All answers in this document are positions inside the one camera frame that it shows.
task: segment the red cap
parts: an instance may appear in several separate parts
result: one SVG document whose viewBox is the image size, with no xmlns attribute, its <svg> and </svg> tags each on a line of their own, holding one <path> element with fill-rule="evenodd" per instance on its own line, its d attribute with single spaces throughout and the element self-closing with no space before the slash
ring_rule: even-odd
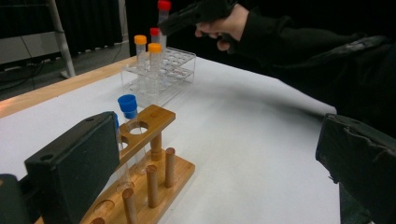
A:
<svg viewBox="0 0 396 224">
<path fill-rule="evenodd" d="M 171 2 L 167 1 L 167 0 L 160 0 L 160 1 L 158 1 L 157 7 L 159 10 L 170 11 L 171 10 Z"/>
<path fill-rule="evenodd" d="M 160 34 L 160 29 L 158 29 L 157 27 L 149 28 L 149 34 L 150 35 L 159 35 Z"/>
</svg>

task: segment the plastic test tube rack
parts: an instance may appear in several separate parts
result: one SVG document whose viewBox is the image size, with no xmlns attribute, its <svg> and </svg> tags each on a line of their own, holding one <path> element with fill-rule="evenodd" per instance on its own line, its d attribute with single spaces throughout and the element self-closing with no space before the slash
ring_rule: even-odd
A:
<svg viewBox="0 0 396 224">
<path fill-rule="evenodd" d="M 149 96 L 142 87 L 142 83 L 145 83 L 142 80 L 149 78 L 149 63 L 146 63 L 145 70 L 138 69 L 137 63 L 127 64 L 121 68 L 123 93 L 135 95 L 138 105 L 143 108 L 153 104 L 164 106 L 193 82 L 195 59 L 194 53 L 180 49 L 165 49 L 160 77 L 164 77 L 166 82 L 160 84 L 156 99 Z"/>
</svg>

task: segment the blue cap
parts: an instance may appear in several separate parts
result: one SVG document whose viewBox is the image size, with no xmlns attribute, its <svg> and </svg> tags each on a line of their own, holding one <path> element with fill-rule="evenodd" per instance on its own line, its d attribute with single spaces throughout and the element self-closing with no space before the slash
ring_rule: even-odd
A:
<svg viewBox="0 0 396 224">
<path fill-rule="evenodd" d="M 119 100 L 120 109 L 127 119 L 134 119 L 137 116 L 136 97 L 132 94 L 122 95 Z"/>
</svg>

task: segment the wooden test tube rack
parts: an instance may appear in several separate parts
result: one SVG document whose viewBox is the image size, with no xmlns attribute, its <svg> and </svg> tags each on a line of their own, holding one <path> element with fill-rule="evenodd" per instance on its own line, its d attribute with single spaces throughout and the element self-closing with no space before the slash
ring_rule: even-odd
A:
<svg viewBox="0 0 396 224">
<path fill-rule="evenodd" d="M 138 224 L 157 223 L 194 173 L 194 164 L 175 156 L 173 161 L 174 183 L 170 188 L 165 186 L 166 155 L 165 150 L 162 149 L 162 131 L 175 118 L 175 113 L 156 105 L 150 105 L 137 115 L 139 125 L 147 129 L 145 132 L 131 134 L 130 131 L 135 127 L 133 123 L 124 123 L 120 126 L 121 139 L 123 143 L 127 144 L 127 147 L 120 154 L 118 168 L 150 143 L 151 150 L 147 153 L 147 165 L 154 165 L 158 171 L 158 204 L 150 208 L 147 176 L 137 175 L 134 173 L 134 167 L 130 168 L 130 177 L 134 182 L 134 202 Z M 92 224 L 98 219 L 103 220 L 106 224 L 127 223 L 122 192 L 117 191 L 117 185 L 118 181 L 96 199 L 82 219 L 82 224 Z"/>
</svg>

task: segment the wooden base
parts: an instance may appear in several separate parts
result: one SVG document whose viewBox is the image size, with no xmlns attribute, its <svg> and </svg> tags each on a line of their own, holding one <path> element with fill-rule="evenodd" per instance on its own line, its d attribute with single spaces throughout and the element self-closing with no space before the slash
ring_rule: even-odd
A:
<svg viewBox="0 0 396 224">
<path fill-rule="evenodd" d="M 170 206 L 172 201 L 180 193 L 195 170 L 195 165 L 176 156 L 175 161 L 175 184 L 168 189 L 165 186 L 165 160 L 150 161 L 148 165 L 158 168 L 158 193 L 159 204 L 155 208 L 148 206 L 148 186 L 146 175 L 135 175 L 130 169 L 131 178 L 134 182 L 135 205 L 138 223 L 157 223 Z M 122 202 L 122 192 L 117 192 L 117 182 L 107 189 L 95 201 L 81 223 L 91 224 L 93 220 L 101 217 L 106 224 L 127 223 Z"/>
</svg>

